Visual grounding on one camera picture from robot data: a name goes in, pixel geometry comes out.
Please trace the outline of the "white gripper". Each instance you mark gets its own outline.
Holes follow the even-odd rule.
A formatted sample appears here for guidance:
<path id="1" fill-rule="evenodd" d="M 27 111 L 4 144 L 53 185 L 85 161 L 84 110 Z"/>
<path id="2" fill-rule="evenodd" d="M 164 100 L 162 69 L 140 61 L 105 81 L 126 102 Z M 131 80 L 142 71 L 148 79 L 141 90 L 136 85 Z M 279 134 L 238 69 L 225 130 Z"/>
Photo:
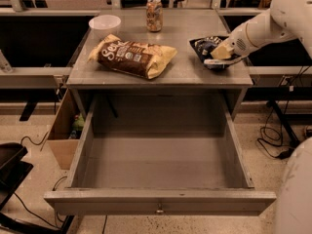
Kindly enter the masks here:
<path id="1" fill-rule="evenodd" d="M 237 26 L 226 39 L 227 44 L 221 43 L 212 52 L 214 59 L 230 59 L 232 54 L 247 56 L 257 50 L 249 38 L 249 21 Z"/>

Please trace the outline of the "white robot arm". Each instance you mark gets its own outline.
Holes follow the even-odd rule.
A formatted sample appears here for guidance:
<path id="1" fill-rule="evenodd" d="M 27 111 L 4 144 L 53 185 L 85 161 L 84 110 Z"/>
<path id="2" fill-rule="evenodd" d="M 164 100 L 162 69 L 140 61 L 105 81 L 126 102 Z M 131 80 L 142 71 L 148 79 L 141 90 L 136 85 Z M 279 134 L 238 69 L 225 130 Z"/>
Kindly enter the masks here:
<path id="1" fill-rule="evenodd" d="M 312 0 L 271 0 L 270 8 L 236 27 L 214 59 L 246 56 L 268 44 L 298 39 L 312 57 Z M 312 138 L 287 163 L 276 203 L 274 234 L 312 234 Z"/>

